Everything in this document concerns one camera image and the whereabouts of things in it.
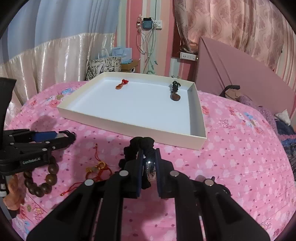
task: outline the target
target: pink headboard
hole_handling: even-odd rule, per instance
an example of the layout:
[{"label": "pink headboard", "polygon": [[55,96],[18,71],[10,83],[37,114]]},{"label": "pink headboard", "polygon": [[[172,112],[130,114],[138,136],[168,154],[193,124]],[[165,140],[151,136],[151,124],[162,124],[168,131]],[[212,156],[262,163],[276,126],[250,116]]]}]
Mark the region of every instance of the pink headboard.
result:
[{"label": "pink headboard", "polygon": [[291,114],[293,90],[264,64],[222,42],[201,37],[196,86],[220,95],[228,85],[240,85],[243,94],[272,114],[287,109]]}]

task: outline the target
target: patterned bag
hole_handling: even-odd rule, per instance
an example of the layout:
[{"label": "patterned bag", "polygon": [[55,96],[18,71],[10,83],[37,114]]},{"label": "patterned bag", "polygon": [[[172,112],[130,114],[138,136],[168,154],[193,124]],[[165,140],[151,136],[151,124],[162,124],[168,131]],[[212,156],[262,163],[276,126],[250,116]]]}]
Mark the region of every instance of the patterned bag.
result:
[{"label": "patterned bag", "polygon": [[121,57],[107,57],[90,60],[87,64],[86,79],[91,80],[103,72],[120,72]]}]

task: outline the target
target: pink curtain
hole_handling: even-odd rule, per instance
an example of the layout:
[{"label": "pink curtain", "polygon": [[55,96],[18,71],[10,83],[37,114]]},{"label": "pink curtain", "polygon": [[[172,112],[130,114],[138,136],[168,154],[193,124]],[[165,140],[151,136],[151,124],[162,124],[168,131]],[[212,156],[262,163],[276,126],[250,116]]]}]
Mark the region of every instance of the pink curtain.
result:
[{"label": "pink curtain", "polygon": [[221,41],[275,69],[284,44],[283,17],[269,0],[175,0],[182,50],[201,36]]}]

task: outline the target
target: blue device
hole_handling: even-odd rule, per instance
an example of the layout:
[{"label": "blue device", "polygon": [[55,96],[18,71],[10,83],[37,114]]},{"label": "blue device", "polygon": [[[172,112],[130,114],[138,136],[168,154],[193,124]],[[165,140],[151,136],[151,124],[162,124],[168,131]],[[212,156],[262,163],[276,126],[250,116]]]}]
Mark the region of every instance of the blue device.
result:
[{"label": "blue device", "polygon": [[153,21],[151,18],[143,18],[142,28],[145,30],[151,30],[153,26]]}]

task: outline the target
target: red cord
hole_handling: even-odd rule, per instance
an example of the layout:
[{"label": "red cord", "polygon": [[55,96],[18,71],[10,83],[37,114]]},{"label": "red cord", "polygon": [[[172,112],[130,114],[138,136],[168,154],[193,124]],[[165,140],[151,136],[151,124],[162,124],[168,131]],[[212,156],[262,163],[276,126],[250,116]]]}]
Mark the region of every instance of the red cord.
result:
[{"label": "red cord", "polygon": [[[99,170],[99,172],[97,173],[97,175],[94,177],[94,178],[92,178],[95,182],[98,182],[98,181],[103,181],[103,179],[101,178],[101,175],[102,175],[102,173],[103,173],[103,171],[105,171],[105,170],[109,170],[109,172],[110,172],[110,175],[109,176],[112,176],[112,170],[108,167],[108,165],[107,164],[105,164],[103,161],[101,161],[101,159],[98,157],[98,144],[96,144],[95,145],[95,147],[93,147],[93,149],[96,149],[96,152],[95,152],[95,154],[94,154],[94,157],[99,161],[99,164],[96,166],[96,168]],[[92,173],[92,172],[87,172],[86,173],[86,175],[85,175],[85,180],[86,179],[88,179],[88,176],[89,176],[89,174],[90,173]],[[73,191],[74,189],[76,189],[76,188],[78,188],[79,186],[75,186],[76,184],[82,184],[83,182],[80,182],[80,183],[74,183],[72,186],[70,186],[70,188],[67,190],[67,191],[65,191],[65,192],[63,192],[63,193],[61,193],[61,195],[60,196],[64,196],[66,193],[68,193],[68,192],[71,192],[71,191]]]},{"label": "red cord", "polygon": [[76,184],[79,184],[79,185],[80,185],[81,183],[74,183],[72,186],[70,186],[70,188],[69,188],[67,191],[62,192],[60,196],[64,196],[66,193],[71,192],[71,191],[73,191],[74,189],[78,188],[79,186],[77,186],[77,187],[74,187],[74,186],[75,186]]},{"label": "red cord", "polygon": [[126,85],[126,84],[128,83],[128,80],[123,79],[123,80],[121,81],[121,83],[122,83],[123,85]]}]

